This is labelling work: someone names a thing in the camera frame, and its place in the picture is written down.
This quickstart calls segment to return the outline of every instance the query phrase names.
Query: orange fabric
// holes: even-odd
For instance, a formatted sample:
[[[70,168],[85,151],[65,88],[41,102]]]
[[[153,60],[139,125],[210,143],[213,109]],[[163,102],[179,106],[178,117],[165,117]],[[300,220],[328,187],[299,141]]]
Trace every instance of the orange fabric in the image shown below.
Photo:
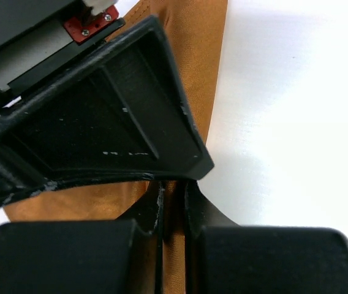
[[[124,18],[120,34],[150,14],[159,17],[180,70],[199,132],[208,134],[218,78],[227,0],[141,0]],[[147,182],[104,184],[42,193],[5,207],[11,221],[115,219],[146,191]],[[181,187],[165,199],[164,290],[184,293]]]

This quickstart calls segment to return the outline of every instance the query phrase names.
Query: red circuit board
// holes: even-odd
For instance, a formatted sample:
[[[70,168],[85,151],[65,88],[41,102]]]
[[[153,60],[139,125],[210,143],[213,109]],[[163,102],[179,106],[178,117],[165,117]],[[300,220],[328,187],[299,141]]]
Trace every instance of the red circuit board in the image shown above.
[[[91,38],[93,35],[97,34],[99,31],[106,28],[118,17],[119,13],[117,8],[115,8],[115,6],[111,6],[87,26],[82,26],[81,21],[77,17],[72,17],[70,20],[64,23],[64,28],[76,43],[81,44]]]

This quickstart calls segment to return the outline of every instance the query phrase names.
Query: white scuff mark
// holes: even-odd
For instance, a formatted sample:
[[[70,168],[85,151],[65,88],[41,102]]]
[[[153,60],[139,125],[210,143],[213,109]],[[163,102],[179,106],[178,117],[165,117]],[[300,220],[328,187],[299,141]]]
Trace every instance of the white scuff mark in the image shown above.
[[[45,184],[45,191],[54,191],[58,187],[58,183],[56,181],[50,181]]]
[[[12,201],[12,197],[14,196],[14,193],[9,194],[9,196],[2,202],[3,206],[6,206],[6,204],[8,204],[9,202]]]
[[[17,102],[19,102],[21,100],[21,96],[14,98],[14,100],[12,100],[11,102],[9,102],[7,105],[5,105],[3,108],[10,108],[12,106],[14,106]]]
[[[186,108],[184,106],[181,106],[181,109],[182,109],[182,112],[184,115],[187,115],[187,111],[186,111]]]
[[[156,230],[156,228],[158,226],[158,223],[159,223],[159,213],[161,212],[161,209],[162,209],[161,205],[162,205],[162,199],[164,197],[164,191],[165,191],[165,189],[162,186],[160,186],[160,188],[159,188],[159,195],[157,196],[157,200],[156,200],[156,204],[157,204],[158,209],[157,209],[157,212],[156,212],[156,219],[155,219],[155,224],[154,224],[153,231]]]
[[[29,196],[35,197],[43,192],[55,191],[57,188],[58,188],[58,183],[56,181],[49,181],[43,186],[43,190],[36,190],[33,193],[31,193]]]
[[[42,193],[43,191],[42,190],[36,190],[34,191],[33,193],[31,193],[29,196],[30,197],[35,197],[35,196],[38,196],[40,193]]]

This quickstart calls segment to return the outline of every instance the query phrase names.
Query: black plastic part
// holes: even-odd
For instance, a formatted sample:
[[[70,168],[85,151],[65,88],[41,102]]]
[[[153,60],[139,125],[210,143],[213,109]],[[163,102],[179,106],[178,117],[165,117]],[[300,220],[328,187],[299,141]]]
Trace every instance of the black plastic part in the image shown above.
[[[186,293],[348,294],[348,240],[324,228],[239,227],[189,182]]]
[[[161,294],[163,192],[116,221],[2,225],[0,293]]]
[[[81,0],[0,0],[0,48]]]
[[[167,38],[149,17],[0,110],[0,206],[89,184],[201,179],[213,167]]]
[[[185,264],[186,293],[239,293],[210,292],[205,284],[205,249],[203,231],[206,228],[238,228],[239,226],[221,213],[200,191],[196,181],[188,181],[184,193],[184,232],[185,232]]]

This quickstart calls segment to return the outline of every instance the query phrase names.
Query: white surface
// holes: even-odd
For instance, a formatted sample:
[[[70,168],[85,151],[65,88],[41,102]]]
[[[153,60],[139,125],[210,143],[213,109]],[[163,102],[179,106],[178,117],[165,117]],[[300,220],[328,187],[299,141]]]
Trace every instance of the white surface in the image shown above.
[[[237,223],[348,236],[346,2],[231,0],[208,148],[202,190]]]

